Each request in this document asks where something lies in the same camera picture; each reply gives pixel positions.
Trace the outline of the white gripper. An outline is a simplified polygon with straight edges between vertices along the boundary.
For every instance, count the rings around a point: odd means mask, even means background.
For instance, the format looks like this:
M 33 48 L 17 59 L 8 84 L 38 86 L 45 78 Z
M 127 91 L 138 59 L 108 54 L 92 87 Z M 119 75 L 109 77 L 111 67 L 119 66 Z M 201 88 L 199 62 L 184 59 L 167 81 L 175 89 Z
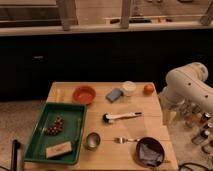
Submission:
M 168 104 L 166 102 L 162 102 L 161 108 L 163 112 L 163 124 L 169 125 L 177 114 L 176 106 Z

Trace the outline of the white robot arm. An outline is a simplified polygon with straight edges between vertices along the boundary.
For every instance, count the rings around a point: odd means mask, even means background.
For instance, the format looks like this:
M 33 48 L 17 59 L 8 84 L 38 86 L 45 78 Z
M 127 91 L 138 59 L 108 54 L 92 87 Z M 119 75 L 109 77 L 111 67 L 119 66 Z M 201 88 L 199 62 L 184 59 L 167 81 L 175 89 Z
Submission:
M 166 75 L 166 86 L 159 93 L 163 112 L 163 124 L 168 125 L 175 114 L 188 112 L 192 105 L 213 114 L 213 88 L 205 83 L 207 67 L 193 62 L 170 70 Z

